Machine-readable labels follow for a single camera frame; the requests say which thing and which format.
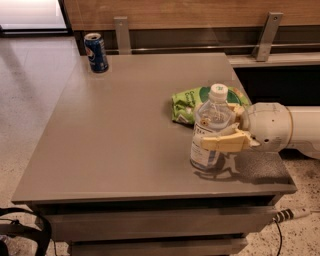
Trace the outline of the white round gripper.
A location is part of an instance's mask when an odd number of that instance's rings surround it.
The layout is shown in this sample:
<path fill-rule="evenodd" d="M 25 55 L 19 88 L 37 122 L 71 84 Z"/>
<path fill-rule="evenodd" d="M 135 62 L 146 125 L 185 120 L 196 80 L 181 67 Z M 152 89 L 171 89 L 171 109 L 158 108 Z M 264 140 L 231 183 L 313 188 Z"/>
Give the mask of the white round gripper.
<path fill-rule="evenodd" d="M 228 103 L 233 112 L 234 124 L 216 135 L 200 139 L 203 149 L 218 152 L 240 152 L 254 149 L 262 152 L 279 152 L 291 139 L 292 118 L 289 110 L 279 103 L 256 103 L 247 108 Z"/>

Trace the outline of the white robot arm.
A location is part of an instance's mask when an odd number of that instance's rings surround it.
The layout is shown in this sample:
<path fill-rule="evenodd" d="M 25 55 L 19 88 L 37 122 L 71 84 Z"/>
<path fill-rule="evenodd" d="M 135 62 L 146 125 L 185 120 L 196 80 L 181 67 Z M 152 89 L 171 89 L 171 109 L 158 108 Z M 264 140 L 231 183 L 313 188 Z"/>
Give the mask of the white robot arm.
<path fill-rule="evenodd" d="M 320 107 L 256 103 L 235 108 L 238 121 L 217 135 L 203 135 L 203 149 L 219 152 L 256 150 L 279 152 L 296 149 L 320 158 Z"/>

